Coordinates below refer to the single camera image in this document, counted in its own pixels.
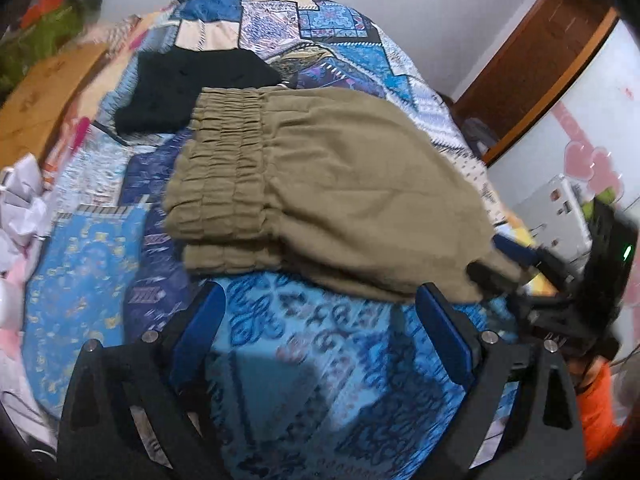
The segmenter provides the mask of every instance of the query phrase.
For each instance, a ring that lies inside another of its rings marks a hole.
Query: crumpled white paper
[[[0,172],[0,272],[20,257],[34,267],[39,251],[27,251],[35,237],[49,234],[53,221],[52,192],[44,192],[36,158],[29,153]]]

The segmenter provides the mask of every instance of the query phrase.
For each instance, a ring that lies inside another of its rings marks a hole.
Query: brown wooden door frame
[[[609,34],[618,22],[618,13],[611,7],[604,19],[600,22],[595,33],[582,49],[580,54],[571,63],[569,68],[558,78],[555,84],[540,98],[534,107],[511,129],[498,143],[484,154],[482,161],[491,165],[517,140],[526,134],[531,127],[551,108],[564,92],[577,79],[587,67],[591,59],[598,53]]]

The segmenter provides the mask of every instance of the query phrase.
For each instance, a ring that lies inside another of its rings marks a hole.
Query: folded garment
[[[297,272],[411,301],[474,301],[466,265],[511,276],[476,190],[395,105],[347,89],[204,89],[166,189],[187,270]]]
[[[189,124],[203,87],[275,86],[280,74],[250,50],[195,52],[174,46],[165,54],[141,52],[131,102],[114,115],[116,131],[173,132]]]

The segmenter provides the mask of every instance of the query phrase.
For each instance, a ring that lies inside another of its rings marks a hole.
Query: pink heart
[[[603,192],[607,187],[613,188],[616,197],[622,196],[622,180],[620,174],[611,169],[612,157],[609,152],[599,146],[593,150],[593,177],[589,181],[589,189],[595,194]]]
[[[593,176],[591,167],[592,151],[576,140],[569,142],[564,149],[564,172],[580,180],[589,180]]]

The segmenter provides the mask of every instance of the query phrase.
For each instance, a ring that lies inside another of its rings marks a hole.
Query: patchwork bedspread
[[[62,174],[61,204],[115,205],[118,197],[126,204],[143,193],[153,202],[154,194],[161,194],[177,153],[174,148],[162,156],[136,155],[128,169],[123,157],[148,152],[139,145],[158,145],[171,136],[159,132],[119,138],[113,113],[130,100],[138,53],[164,52],[176,44],[191,50],[247,48],[279,70],[292,88],[340,86],[393,102],[476,186],[491,220],[504,223],[486,168],[466,146],[439,95],[407,54],[357,10],[329,0],[177,0],[141,23],[147,23],[146,28],[138,26],[124,52],[99,76],[104,84],[100,102],[79,107],[97,109],[88,117],[102,131],[92,131],[82,159],[72,161]],[[97,94],[95,86],[90,87],[79,99]],[[188,133],[181,135],[177,140],[184,141]],[[105,156],[106,147],[115,155]],[[89,167],[100,177],[78,180]],[[127,338],[149,328],[161,330],[172,313],[186,306],[189,294],[184,270],[174,251],[167,250],[172,248],[168,237],[162,236],[162,211],[153,205],[151,211],[152,221],[138,235],[140,267],[125,294]],[[55,269],[58,264],[47,265]],[[47,275],[47,269],[40,275]],[[212,421],[233,477],[411,476],[463,399],[462,388],[449,381],[414,307],[340,296],[272,272],[217,281],[225,288],[227,305],[207,377]],[[35,292],[34,286],[28,288],[28,314],[33,313]],[[504,317],[502,306],[494,307],[491,319]],[[460,308],[477,326],[486,326],[487,312],[479,306]],[[68,312],[74,312],[73,305]],[[104,316],[119,323],[119,314],[110,310]],[[43,318],[60,321],[38,316],[38,322]],[[73,322],[73,316],[65,318],[63,326]],[[38,385],[38,400],[59,415],[82,341],[69,338],[66,346],[57,346],[56,354],[40,359],[38,348],[49,348],[45,338],[50,330],[37,328],[27,330],[25,365],[31,383]],[[504,397],[504,409],[510,398]]]

